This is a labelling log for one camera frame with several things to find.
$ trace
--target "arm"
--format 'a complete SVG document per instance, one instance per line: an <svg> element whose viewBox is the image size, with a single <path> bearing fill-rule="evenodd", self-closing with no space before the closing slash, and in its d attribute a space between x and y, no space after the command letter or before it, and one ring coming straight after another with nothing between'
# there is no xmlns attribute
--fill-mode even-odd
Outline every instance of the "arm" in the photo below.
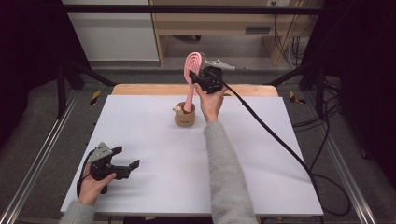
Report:
<svg viewBox="0 0 396 224"><path fill-rule="evenodd" d="M226 89L210 95L202 92L199 85L195 89L201 98L201 109L207 123L204 135L213 221L215 224L257 223L242 167L224 127L218 122Z"/></svg>
<svg viewBox="0 0 396 224"><path fill-rule="evenodd" d="M91 164L88 163L84 170L84 180L77 202L70 203L67 212L61 218L60 224L91 224L95 214L94 205L102 188L109 184L117 175L108 175L105 179L96 181L90 175Z"/></svg>

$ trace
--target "gray floor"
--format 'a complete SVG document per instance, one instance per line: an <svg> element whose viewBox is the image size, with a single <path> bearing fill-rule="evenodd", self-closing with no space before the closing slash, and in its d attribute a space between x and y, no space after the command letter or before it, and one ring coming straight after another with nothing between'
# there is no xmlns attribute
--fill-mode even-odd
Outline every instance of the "gray floor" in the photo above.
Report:
<svg viewBox="0 0 396 224"><path fill-rule="evenodd" d="M220 58L234 65L237 70L226 72L224 79L229 83L262 84L274 80L287 73L291 66L282 64L273 67L268 53L259 38L240 39L236 37L206 37L200 42L191 36L171 38L166 53L166 65L159 67L136 66L137 69L108 69L97 67L97 72L113 81L121 83L184 83L182 67L185 56L192 51L204 52L208 60ZM26 202L19 213L19 218L59 219L59 210L64 199L64 192L77 170L77 166L90 141L90 132L98 120L106 96L111 88L106 87L90 77L83 76L86 86L78 92L76 105L54 148L41 170ZM299 77L278 86L277 90L284 98L292 123L305 121L315 115L308 104L296 104L290 101L290 91L294 91L297 99L304 99L310 92L301 92L298 88ZM334 85L339 85L336 78L329 78ZM96 90L102 93L96 105L89 105L92 94ZM5 211L19 185L29 171L35 156L46 140L56 120L57 95L56 83L50 82L30 92L29 105L23 114L19 126L0 151L0 209ZM331 134L355 177L365 200L369 204L377 223L396 223L396 191L382 174L377 163L361 157L360 144L356 141L353 131L342 114L331 117ZM296 132L304 160L310 164L314 159L322 134L319 127L308 131ZM325 148L318 159L314 172L325 175L341 184L328 149ZM334 212L342 212L347 200L334 185L318 179L322 205ZM317 217L284 217L284 223L313 223ZM106 220L97 216L95 220ZM361 223L357 213L352 210L343 217L325 213L325 223ZM276 218L269 218L265 223L276 223Z"/></svg>

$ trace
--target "aluminum rail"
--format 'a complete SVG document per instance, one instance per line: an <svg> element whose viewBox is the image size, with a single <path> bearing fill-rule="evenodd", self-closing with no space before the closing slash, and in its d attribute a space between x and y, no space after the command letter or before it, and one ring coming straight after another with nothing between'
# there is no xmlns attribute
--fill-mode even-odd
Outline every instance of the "aluminum rail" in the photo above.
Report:
<svg viewBox="0 0 396 224"><path fill-rule="evenodd" d="M316 109L314 106L314 94L309 91L304 91L304 98L306 99L308 105L310 106L312 112L315 114ZM326 123L323 123L319 126L320 132L324 136L326 133ZM344 160L343 156L341 155L340 150L338 149L337 145L335 144L334 139L332 138L332 134L329 133L327 138L327 146L330 157L332 158L332 163L337 170L338 175L340 176L341 181L343 182L344 188L346 190L347 195L349 196L350 201L352 202L356 214L358 215L359 219L361 220L362 224L375 224L375 217L373 212L370 209L370 206L364 199L364 196L359 188L358 183L356 182L355 178L353 177L352 172L349 170L346 161Z"/></svg>
<svg viewBox="0 0 396 224"><path fill-rule="evenodd" d="M297 14L332 15L342 8L324 7L244 7L244 6L142 6L142 5L55 5L43 4L42 9L72 13L209 13L209 14Z"/></svg>
<svg viewBox="0 0 396 224"><path fill-rule="evenodd" d="M27 197L29 196L36 180L38 179L38 176L40 175L41 170L43 169L47 161L48 156L53 149L53 146L56 143L56 140L61 134L61 131L65 123L67 122L71 111L73 110L77 97L78 91L72 91L69 96L68 106L66 108L66 111L64 112L64 115L61 118L57 119L52 126L52 130L50 131L46 141L38 152L35 161L30 167L29 172L23 179L13 199L9 203L6 211L0 217L1 224L12 224L16 221L18 214L20 213L24 203L26 202Z"/></svg>

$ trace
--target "brown cup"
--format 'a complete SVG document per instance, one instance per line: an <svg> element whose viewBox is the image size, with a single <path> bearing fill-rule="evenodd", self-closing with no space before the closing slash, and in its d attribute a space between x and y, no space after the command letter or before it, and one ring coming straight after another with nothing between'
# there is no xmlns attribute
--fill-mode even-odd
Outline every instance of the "brown cup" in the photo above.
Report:
<svg viewBox="0 0 396 224"><path fill-rule="evenodd" d="M187 112L183 109L185 102L177 104L177 107L181 107L181 111L176 111L175 123L180 127L190 127L195 122L195 105L192 104L191 112Z"/></svg>

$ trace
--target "wrist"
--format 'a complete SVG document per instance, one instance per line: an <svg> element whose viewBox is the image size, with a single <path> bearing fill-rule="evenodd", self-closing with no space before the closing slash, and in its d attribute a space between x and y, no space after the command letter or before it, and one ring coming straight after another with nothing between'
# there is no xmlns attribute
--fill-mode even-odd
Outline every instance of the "wrist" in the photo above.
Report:
<svg viewBox="0 0 396 224"><path fill-rule="evenodd" d="M218 121L218 117L217 116L208 116L205 118L206 123L211 123L211 122L216 122Z"/></svg>
<svg viewBox="0 0 396 224"><path fill-rule="evenodd" d="M79 197L78 198L78 202L84 205L89 205L89 206L94 206L95 205L95 201L96 200L88 200L88 199L84 199Z"/></svg>

